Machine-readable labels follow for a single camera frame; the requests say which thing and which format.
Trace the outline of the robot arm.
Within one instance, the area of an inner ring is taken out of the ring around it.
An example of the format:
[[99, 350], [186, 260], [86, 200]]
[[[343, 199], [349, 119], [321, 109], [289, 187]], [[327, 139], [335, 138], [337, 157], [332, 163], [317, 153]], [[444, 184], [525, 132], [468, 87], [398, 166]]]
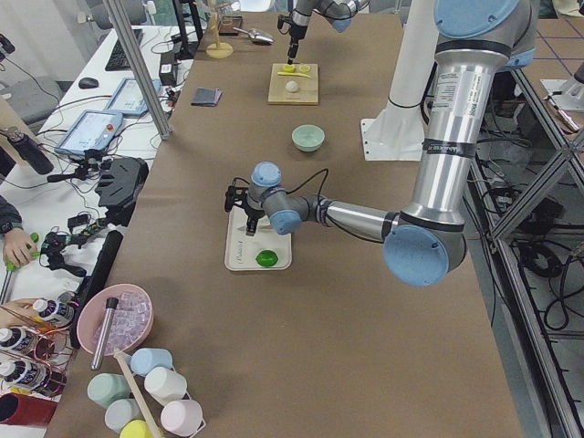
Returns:
[[229, 186], [225, 209], [245, 211], [249, 235], [262, 217], [280, 235], [306, 221], [336, 226], [383, 244], [385, 263], [402, 282], [426, 287], [441, 281], [464, 260], [459, 206], [493, 79], [532, 60], [537, 10], [535, 1], [435, 3], [436, 90], [412, 199], [399, 212], [321, 194], [295, 196], [272, 162], [258, 163], [247, 186]]
[[325, 18], [339, 33], [350, 25], [351, 19], [369, 5], [369, 1], [300, 0], [289, 1], [290, 11], [279, 15], [277, 29], [282, 35], [289, 35], [287, 63], [292, 65], [297, 57], [299, 42], [305, 38], [310, 18], [317, 14]]

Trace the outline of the person's hand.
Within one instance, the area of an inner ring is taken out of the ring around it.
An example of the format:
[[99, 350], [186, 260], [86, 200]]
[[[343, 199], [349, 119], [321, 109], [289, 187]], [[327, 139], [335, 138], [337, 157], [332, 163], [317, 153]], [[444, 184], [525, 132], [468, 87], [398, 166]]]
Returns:
[[33, 259], [37, 244], [30, 234], [21, 228], [14, 228], [4, 234], [4, 260], [16, 267], [25, 266]]

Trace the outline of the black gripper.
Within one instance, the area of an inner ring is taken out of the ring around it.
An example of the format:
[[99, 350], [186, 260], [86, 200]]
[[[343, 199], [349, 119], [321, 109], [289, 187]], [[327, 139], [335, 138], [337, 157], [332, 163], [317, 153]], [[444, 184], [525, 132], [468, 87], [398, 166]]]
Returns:
[[293, 64], [297, 54], [299, 41], [302, 40], [308, 30], [308, 17], [304, 15], [279, 15], [277, 18], [277, 30], [281, 35], [289, 35], [290, 42], [287, 51], [287, 63]]
[[265, 215], [262, 210], [255, 208], [248, 200], [249, 181], [234, 177], [224, 194], [224, 210], [230, 213], [234, 207], [244, 210], [246, 219], [246, 234], [254, 236], [259, 220]]

